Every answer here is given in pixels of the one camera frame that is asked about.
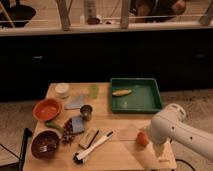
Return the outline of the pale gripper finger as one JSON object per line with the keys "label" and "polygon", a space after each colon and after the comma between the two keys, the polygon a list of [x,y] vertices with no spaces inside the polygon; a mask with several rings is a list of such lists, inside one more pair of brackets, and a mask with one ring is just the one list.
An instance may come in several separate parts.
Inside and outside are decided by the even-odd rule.
{"label": "pale gripper finger", "polygon": [[153,150],[154,150],[154,153],[155,153],[155,156],[157,158],[161,157],[164,153],[164,150],[165,150],[165,145],[164,144],[160,144],[160,145],[156,145],[154,144],[153,145]]}

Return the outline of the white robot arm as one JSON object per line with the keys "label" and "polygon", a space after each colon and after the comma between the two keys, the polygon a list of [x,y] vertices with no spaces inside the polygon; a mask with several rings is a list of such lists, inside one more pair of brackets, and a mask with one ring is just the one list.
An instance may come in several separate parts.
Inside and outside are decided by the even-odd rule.
{"label": "white robot arm", "polygon": [[186,116],[179,104],[167,105],[145,128],[149,140],[159,146],[172,139],[213,162],[213,134],[185,124]]}

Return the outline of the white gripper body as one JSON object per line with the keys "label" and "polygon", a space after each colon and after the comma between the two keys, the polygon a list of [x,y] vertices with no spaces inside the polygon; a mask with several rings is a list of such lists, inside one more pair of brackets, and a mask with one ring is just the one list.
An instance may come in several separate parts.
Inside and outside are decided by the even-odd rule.
{"label": "white gripper body", "polygon": [[155,148],[162,148],[167,141],[167,138],[155,133],[149,126],[145,126],[141,129],[145,139],[151,142]]}

